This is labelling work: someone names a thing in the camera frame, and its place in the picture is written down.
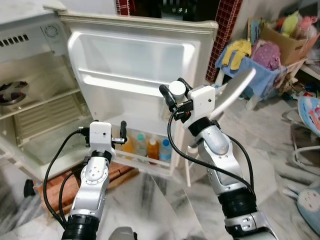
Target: red tiled wall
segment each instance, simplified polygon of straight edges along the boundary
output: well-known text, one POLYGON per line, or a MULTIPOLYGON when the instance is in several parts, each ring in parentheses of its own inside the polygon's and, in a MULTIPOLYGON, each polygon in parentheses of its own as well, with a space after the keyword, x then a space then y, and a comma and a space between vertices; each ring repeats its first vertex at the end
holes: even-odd
POLYGON ((220 0, 215 21, 219 24, 205 79, 214 83, 218 74, 215 63, 230 40, 243 0, 220 0))
POLYGON ((130 15, 129 0, 115 0, 115 4, 119 15, 130 15))

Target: pink toy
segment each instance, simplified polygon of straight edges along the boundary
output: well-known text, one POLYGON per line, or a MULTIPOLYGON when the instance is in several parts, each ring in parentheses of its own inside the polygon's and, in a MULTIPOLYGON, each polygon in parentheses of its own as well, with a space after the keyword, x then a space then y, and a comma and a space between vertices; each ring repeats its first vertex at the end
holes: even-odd
POLYGON ((304 18, 299 21, 299 23, 296 26, 296 29, 292 36, 295 39, 304 39, 307 37, 308 29, 312 24, 318 21, 318 17, 316 16, 305 16, 304 18))

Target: cardboard box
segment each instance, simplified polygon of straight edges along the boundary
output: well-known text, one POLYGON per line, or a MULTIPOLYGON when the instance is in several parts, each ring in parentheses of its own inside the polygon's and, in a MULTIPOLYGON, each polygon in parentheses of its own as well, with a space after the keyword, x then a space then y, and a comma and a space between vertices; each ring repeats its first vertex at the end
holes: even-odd
POLYGON ((293 38, 283 36, 271 28, 264 27, 260 35, 260 39, 277 44, 281 51, 281 65, 289 66, 306 58, 309 50, 315 44, 319 36, 320 33, 312 39, 308 39, 308 41, 307 39, 295 40, 293 38))

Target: yellow bottle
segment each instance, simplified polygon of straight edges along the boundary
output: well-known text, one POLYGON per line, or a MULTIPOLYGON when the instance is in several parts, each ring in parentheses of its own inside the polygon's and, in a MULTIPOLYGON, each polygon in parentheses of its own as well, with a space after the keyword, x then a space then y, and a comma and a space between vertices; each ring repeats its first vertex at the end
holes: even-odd
POLYGON ((152 136, 152 138, 150 138, 148 141, 147 153, 149 158, 159 160, 159 142, 154 136, 152 136))
MULTIPOLYGON (((125 144, 122 145, 122 151, 126 152, 126 153, 130 153, 130 154, 134 154, 135 150, 134 150, 134 145, 130 139, 129 136, 127 136, 127 141, 125 144)), ((132 159, 132 157, 130 156, 126 156, 126 159, 132 159)))

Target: blue cloth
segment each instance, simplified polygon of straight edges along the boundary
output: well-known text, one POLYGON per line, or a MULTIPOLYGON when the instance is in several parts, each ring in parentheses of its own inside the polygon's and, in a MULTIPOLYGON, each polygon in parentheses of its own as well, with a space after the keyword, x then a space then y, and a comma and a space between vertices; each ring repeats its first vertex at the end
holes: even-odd
POLYGON ((260 98, 266 97, 273 89, 275 79, 281 73, 281 70, 277 69, 277 70, 271 71, 246 56, 242 59, 238 70, 231 70, 230 63, 232 62, 232 59, 234 58, 236 51, 233 51, 229 61, 229 65, 222 66, 222 59, 225 56, 227 47, 223 50, 222 54, 219 56, 219 58, 215 62, 215 68, 220 68, 221 70, 223 70, 224 74, 230 76, 231 78, 234 78, 236 75, 242 73, 247 69, 251 69, 251 68, 255 69, 256 74, 254 78, 251 80, 251 82, 249 83, 248 87, 250 87, 253 90, 253 93, 259 96, 260 98))

